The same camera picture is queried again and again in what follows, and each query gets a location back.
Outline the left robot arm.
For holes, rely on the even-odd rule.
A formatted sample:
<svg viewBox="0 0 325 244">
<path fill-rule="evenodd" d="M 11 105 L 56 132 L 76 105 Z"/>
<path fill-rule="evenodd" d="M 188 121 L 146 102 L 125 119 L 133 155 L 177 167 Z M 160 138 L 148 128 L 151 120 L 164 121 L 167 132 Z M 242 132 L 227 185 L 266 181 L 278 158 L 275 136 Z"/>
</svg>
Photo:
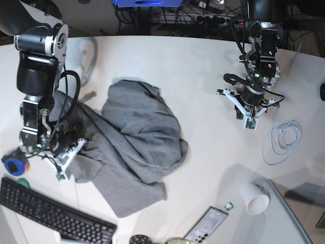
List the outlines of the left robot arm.
<svg viewBox="0 0 325 244">
<path fill-rule="evenodd" d="M 235 106 L 236 118 L 245 129 L 256 130 L 259 117 L 270 107 L 278 107 L 284 95 L 271 91 L 280 77 L 275 58 L 279 50 L 279 28 L 286 19 L 281 1 L 241 1 L 242 14 L 231 18 L 230 28 L 241 51 L 246 78 L 224 74 L 235 90 L 219 89 Z"/>
</svg>

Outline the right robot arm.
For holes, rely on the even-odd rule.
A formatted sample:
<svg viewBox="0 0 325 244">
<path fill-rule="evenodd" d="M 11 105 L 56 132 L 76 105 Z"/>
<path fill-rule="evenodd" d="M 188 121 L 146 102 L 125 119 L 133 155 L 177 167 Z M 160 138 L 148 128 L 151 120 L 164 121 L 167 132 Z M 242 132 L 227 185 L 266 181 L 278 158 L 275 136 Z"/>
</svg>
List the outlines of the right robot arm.
<svg viewBox="0 0 325 244">
<path fill-rule="evenodd" d="M 87 142 L 63 122 L 77 105 L 79 75 L 65 68 L 69 28 L 52 1 L 1 1 L 1 31 L 13 37 L 19 51 L 16 85 L 25 98 L 20 106 L 23 127 L 17 149 L 2 157 L 7 171 L 20 176 L 28 159 L 39 156 L 49 162 L 58 180 L 70 179 L 71 163 Z M 56 120 L 50 120 L 54 93 L 62 78 L 73 76 L 76 91 L 72 102 L 64 101 Z"/>
</svg>

